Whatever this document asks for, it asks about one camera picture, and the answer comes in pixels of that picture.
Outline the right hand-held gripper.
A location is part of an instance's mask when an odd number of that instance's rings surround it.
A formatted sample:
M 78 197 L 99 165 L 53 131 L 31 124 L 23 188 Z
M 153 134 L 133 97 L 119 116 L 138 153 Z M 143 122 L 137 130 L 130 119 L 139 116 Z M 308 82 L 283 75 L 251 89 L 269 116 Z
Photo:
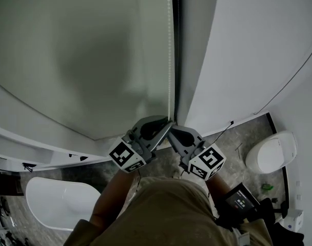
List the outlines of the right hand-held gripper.
M 202 141 L 200 134 L 192 128 L 173 126 L 167 138 L 174 151 L 181 156 L 180 167 L 203 180 L 212 178 L 226 161 L 226 156 L 215 142 L 210 144 Z M 195 146 L 200 141 L 202 142 L 187 154 L 186 147 Z

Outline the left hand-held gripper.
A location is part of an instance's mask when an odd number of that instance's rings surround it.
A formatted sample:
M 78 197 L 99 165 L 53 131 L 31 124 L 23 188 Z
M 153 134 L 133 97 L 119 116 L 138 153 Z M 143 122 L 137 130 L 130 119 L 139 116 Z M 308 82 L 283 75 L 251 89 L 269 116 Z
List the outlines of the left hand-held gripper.
M 131 173 L 154 159 L 159 146 L 172 127 L 168 117 L 153 115 L 140 119 L 123 137 L 118 137 L 108 151 L 119 169 Z

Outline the white roller blind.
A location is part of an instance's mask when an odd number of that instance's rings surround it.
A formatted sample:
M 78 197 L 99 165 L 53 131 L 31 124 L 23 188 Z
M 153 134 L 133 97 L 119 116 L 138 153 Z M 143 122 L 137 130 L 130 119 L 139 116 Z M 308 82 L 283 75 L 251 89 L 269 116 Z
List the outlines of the white roller blind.
M 169 0 L 0 0 L 0 85 L 94 140 L 168 113 Z

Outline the person's right forearm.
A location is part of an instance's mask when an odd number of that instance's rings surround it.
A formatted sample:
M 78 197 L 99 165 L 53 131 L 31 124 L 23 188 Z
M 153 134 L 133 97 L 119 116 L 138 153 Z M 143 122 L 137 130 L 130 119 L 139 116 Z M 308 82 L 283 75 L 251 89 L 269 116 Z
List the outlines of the person's right forearm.
M 229 185 L 219 174 L 215 174 L 205 181 L 205 183 L 212 197 L 222 197 L 230 191 Z

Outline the person's left forearm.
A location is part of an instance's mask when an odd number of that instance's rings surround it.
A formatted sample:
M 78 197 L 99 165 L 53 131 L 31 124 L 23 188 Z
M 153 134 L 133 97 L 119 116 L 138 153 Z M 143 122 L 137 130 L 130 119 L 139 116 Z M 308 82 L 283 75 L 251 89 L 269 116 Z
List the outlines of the person's left forearm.
M 122 210 L 137 175 L 137 171 L 126 173 L 118 170 L 98 198 L 89 222 L 102 231 L 106 230 Z

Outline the person's beige shirt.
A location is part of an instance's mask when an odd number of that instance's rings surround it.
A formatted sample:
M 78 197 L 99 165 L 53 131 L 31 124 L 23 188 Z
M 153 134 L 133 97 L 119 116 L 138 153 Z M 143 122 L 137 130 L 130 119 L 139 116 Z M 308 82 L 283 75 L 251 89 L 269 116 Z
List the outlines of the person's beige shirt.
M 63 246 L 239 246 L 240 235 L 251 246 L 273 245 L 262 219 L 236 230 L 218 225 L 210 201 L 220 198 L 188 180 L 154 180 L 124 204 L 106 230 L 80 220 Z

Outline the black wrist-mounted screen device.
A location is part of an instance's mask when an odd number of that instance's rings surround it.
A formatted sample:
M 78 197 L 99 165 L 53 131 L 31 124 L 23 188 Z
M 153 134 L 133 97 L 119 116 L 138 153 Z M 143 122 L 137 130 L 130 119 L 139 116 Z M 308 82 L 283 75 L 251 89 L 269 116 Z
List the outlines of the black wrist-mounted screen device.
M 240 183 L 215 204 L 219 214 L 217 223 L 230 230 L 237 228 L 244 220 L 251 222 L 258 219 L 259 206 L 250 190 Z

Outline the white toilet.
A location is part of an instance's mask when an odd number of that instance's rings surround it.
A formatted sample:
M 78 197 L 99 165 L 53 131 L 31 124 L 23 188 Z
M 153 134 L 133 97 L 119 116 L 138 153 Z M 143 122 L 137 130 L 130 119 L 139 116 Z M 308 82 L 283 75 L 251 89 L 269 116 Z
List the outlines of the white toilet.
M 256 144 L 245 165 L 254 173 L 269 174 L 291 163 L 297 156 L 297 141 L 291 131 L 281 131 Z

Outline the black window side track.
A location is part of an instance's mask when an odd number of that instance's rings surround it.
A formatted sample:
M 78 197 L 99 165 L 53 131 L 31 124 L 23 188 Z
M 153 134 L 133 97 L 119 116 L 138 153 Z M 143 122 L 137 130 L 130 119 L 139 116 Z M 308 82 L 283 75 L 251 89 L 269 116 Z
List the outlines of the black window side track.
M 178 122 L 180 85 L 181 85 L 181 0 L 172 0 L 173 28 L 174 28 L 174 114 L 173 121 Z

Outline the black office chair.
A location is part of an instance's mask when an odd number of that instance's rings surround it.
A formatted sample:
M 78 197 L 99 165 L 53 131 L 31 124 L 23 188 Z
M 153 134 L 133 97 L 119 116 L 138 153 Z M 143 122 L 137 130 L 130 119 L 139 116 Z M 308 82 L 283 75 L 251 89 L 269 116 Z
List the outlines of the black office chair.
M 271 200 L 265 198 L 260 202 L 258 212 L 265 221 L 273 246 L 304 246 L 303 234 L 287 229 L 276 222 L 276 213 L 280 213 L 284 220 L 288 217 L 289 211 L 286 201 L 281 203 L 279 209 L 275 209 Z

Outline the white bathtub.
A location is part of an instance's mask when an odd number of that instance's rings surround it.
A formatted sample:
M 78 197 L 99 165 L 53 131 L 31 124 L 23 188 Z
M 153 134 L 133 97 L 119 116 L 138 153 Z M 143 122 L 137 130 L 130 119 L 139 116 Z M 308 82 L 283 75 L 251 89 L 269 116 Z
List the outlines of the white bathtub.
M 30 179 L 26 185 L 27 205 L 43 226 L 72 231 L 79 220 L 89 220 L 100 192 L 81 182 L 42 177 Z

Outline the white box with blue mark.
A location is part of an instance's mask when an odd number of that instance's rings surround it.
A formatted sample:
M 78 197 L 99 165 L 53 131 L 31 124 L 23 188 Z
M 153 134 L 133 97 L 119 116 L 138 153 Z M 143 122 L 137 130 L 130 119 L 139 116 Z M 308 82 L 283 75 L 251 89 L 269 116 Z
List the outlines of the white box with blue mark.
M 292 232 L 298 232 L 302 228 L 303 218 L 303 210 L 288 209 L 284 218 L 284 227 Z

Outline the dark wooden cabinet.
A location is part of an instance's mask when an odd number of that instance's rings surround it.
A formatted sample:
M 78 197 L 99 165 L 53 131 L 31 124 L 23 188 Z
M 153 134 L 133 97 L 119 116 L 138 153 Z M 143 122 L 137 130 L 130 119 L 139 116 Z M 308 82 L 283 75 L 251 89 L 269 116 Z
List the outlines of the dark wooden cabinet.
M 0 173 L 0 195 L 2 196 L 23 196 L 21 178 L 17 175 Z

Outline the black equipment pile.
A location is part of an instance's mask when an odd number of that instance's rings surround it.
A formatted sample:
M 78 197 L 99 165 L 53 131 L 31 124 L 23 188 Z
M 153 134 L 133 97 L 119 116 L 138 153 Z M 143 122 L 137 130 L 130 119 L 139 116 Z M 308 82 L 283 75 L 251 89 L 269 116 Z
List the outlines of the black equipment pile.
M 18 233 L 7 200 L 2 196 L 0 196 L 0 246 L 32 246 L 26 236 Z

